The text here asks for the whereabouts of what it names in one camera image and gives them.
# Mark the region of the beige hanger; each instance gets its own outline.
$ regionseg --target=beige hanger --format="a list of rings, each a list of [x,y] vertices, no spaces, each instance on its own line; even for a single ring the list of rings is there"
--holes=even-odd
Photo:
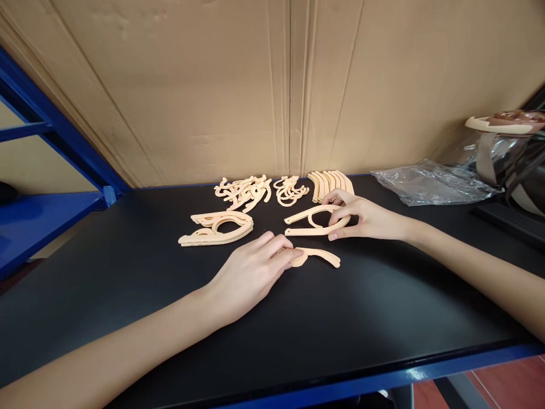
[[[297,213],[296,215],[290,216],[288,218],[284,219],[284,222],[286,224],[292,224],[293,222],[296,222],[298,220],[301,220],[304,217],[307,217],[309,222],[312,220],[311,216],[315,213],[319,213],[322,211],[333,211],[340,208],[340,206],[337,206],[336,204],[321,204],[319,206],[311,207],[308,210],[302,211],[301,213]],[[332,231],[344,227],[348,224],[350,221],[350,216],[345,216],[341,220],[339,220],[337,223],[335,223],[333,226],[328,227],[316,227],[317,224],[314,224],[314,222],[311,222],[311,225],[313,225],[315,228],[301,228],[301,229],[286,229],[284,232],[284,235],[286,236],[325,236],[330,234]]]
[[[348,179],[348,177],[344,173],[339,172],[338,170],[334,170],[333,172],[339,175],[341,180],[344,180],[345,187],[342,187],[342,189],[346,190],[350,194],[354,194],[354,187],[352,185],[352,181]]]
[[[304,185],[296,189],[295,185],[299,180],[299,176],[282,176],[279,181],[274,182],[272,185],[276,188],[276,200],[280,203],[281,206],[290,207],[297,202],[301,197],[310,192],[310,188],[305,187]]]
[[[318,203],[318,191],[320,189],[320,183],[318,182],[318,178],[314,176],[312,173],[309,173],[307,177],[314,182],[314,193],[312,194],[312,202]]]
[[[335,187],[337,187],[337,185],[339,184],[339,180],[337,176],[331,174],[327,170],[323,171],[322,174],[325,176],[326,180],[329,183],[329,191],[332,191],[333,189],[335,189]]]
[[[339,189],[344,190],[345,189],[344,178],[342,176],[339,177],[339,175],[334,170],[331,170],[328,173],[335,178],[335,182],[336,182],[335,187],[338,187]]]
[[[317,203],[321,203],[322,200],[324,199],[324,195],[327,194],[325,193],[326,182],[324,180],[324,176],[320,174],[320,172],[312,172],[311,174],[318,179],[318,202]]]
[[[235,211],[193,215],[191,216],[191,220],[206,228],[198,229],[191,236],[180,237],[178,243],[182,247],[232,243],[246,236],[252,231],[254,226],[251,216]],[[235,222],[240,227],[229,233],[217,231],[217,228],[226,222]]]
[[[227,211],[233,211],[241,207],[244,203],[248,203],[243,212],[249,212],[257,203],[265,196],[265,202],[271,198],[271,179],[267,179],[265,175],[261,177],[250,176],[247,179],[227,183],[226,178],[222,178],[219,186],[214,186],[215,194],[218,197],[223,197],[224,202],[231,201],[232,205],[227,208]]]
[[[304,254],[301,257],[294,258],[291,261],[291,265],[293,267],[301,267],[308,259],[308,256],[320,256],[324,260],[329,261],[335,268],[339,268],[341,266],[341,259],[325,250],[309,249],[304,247],[296,247],[296,249],[303,250]]]

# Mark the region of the right hand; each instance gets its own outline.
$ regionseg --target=right hand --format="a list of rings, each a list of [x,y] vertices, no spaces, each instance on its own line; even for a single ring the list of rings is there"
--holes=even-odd
[[[208,307],[220,318],[220,326],[235,322],[255,307],[291,268],[291,261],[303,254],[284,235],[270,231],[237,248],[200,290],[208,295]]]
[[[413,219],[401,216],[380,207],[367,199],[352,195],[345,190],[335,189],[324,197],[323,204],[333,201],[335,205],[343,205],[331,213],[329,225],[332,226],[348,215],[359,216],[355,226],[342,227],[329,234],[329,240],[345,237],[373,237],[374,239],[406,240]]]

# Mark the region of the plastic bag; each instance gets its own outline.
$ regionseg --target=plastic bag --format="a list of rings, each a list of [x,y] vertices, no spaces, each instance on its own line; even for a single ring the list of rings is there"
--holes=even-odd
[[[429,159],[416,165],[377,170],[371,174],[381,185],[397,193],[408,206],[462,205],[499,193],[463,168],[439,165]]]

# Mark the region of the beige plastic part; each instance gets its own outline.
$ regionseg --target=beige plastic part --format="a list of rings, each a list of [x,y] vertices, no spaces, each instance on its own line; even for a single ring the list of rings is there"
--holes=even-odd
[[[318,178],[314,176],[312,173],[309,173],[307,177],[314,182],[314,193],[312,194],[312,202],[318,203],[318,191],[320,189],[320,183],[318,182]]]
[[[304,254],[301,257],[294,258],[291,261],[291,265],[293,267],[301,267],[308,259],[308,256],[320,256],[324,260],[329,261],[335,268],[339,268],[341,266],[341,259],[325,250],[309,249],[305,247],[296,247],[296,249],[303,250]]]
[[[316,227],[316,228],[322,228],[323,227],[323,226],[320,226],[319,224],[316,224],[314,222],[314,220],[312,220],[312,214],[309,214],[307,216],[307,220],[311,224],[311,226],[313,226],[313,227]]]
[[[346,175],[338,170],[310,172],[307,176],[315,184],[315,197],[312,198],[314,203],[322,203],[324,201],[324,196],[336,188],[346,190],[348,193],[354,194],[352,182],[346,177]]]
[[[510,135],[525,135],[532,130],[531,125],[514,124],[514,125],[490,125],[487,121],[488,117],[475,118],[472,116],[466,121],[466,126],[478,131],[488,133],[508,133]]]
[[[218,197],[224,197],[224,202],[231,201],[233,204],[227,208],[232,211],[241,207],[247,201],[250,201],[244,209],[243,213],[249,212],[257,203],[265,196],[265,202],[271,198],[272,179],[267,179],[265,175],[260,178],[250,176],[244,180],[227,183],[227,179],[223,178],[219,186],[214,186],[215,194]]]
[[[339,176],[339,178],[344,181],[344,187],[341,187],[341,189],[346,190],[350,194],[354,194],[354,187],[350,179],[348,179],[348,177],[344,173],[339,172],[338,170],[334,170],[333,172],[335,172]]]
[[[312,216],[315,213],[319,213],[322,211],[333,211],[338,208],[340,208],[340,206],[337,206],[336,204],[335,205],[321,204],[319,206],[314,206],[308,210],[302,211],[301,213],[297,213],[296,215],[285,218],[284,222],[286,224],[292,224],[293,222],[297,222],[298,220],[301,220],[304,217],[308,218],[309,216]],[[329,227],[316,227],[318,226],[317,224],[311,223],[315,228],[302,228],[302,229],[288,228],[284,232],[284,235],[285,236],[325,236],[338,228],[346,226],[349,221],[350,221],[350,216],[345,216],[341,220],[339,220],[337,223],[335,223],[333,226],[329,226]]]
[[[331,175],[335,177],[335,181],[336,181],[335,187],[338,187],[339,189],[342,189],[342,190],[346,190],[345,179],[342,176],[339,176],[339,174],[335,170],[331,170],[328,173],[330,173]]]
[[[305,187],[304,185],[296,189],[295,185],[299,180],[299,176],[282,176],[282,178],[272,185],[276,188],[276,200],[278,203],[284,207],[290,207],[297,202],[301,197],[310,192],[310,188]]]
[[[251,216],[235,211],[193,215],[191,220],[205,228],[198,229],[191,236],[180,237],[178,244],[182,247],[232,243],[246,236],[254,228],[254,220]],[[217,228],[226,222],[235,222],[240,227],[229,233],[217,231]]]
[[[322,172],[322,175],[324,175],[325,179],[328,181],[329,191],[332,191],[333,189],[335,189],[335,185],[337,184],[336,177],[330,174],[327,170]]]
[[[325,192],[325,177],[320,172],[312,172],[312,175],[318,180],[318,197],[317,197],[317,203],[321,203],[322,200],[324,200],[324,195],[327,193]]]

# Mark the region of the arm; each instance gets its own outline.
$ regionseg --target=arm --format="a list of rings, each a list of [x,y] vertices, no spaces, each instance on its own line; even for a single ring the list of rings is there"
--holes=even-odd
[[[301,255],[283,235],[266,232],[236,249],[203,288],[7,385],[0,407],[104,407],[160,363],[245,315]]]
[[[359,222],[331,232],[329,240],[374,237],[412,244],[477,288],[545,342],[545,279],[424,222],[401,216],[344,190],[335,189],[324,198],[324,203],[331,200],[335,205],[345,206],[332,213],[330,226],[348,214],[358,215]]]

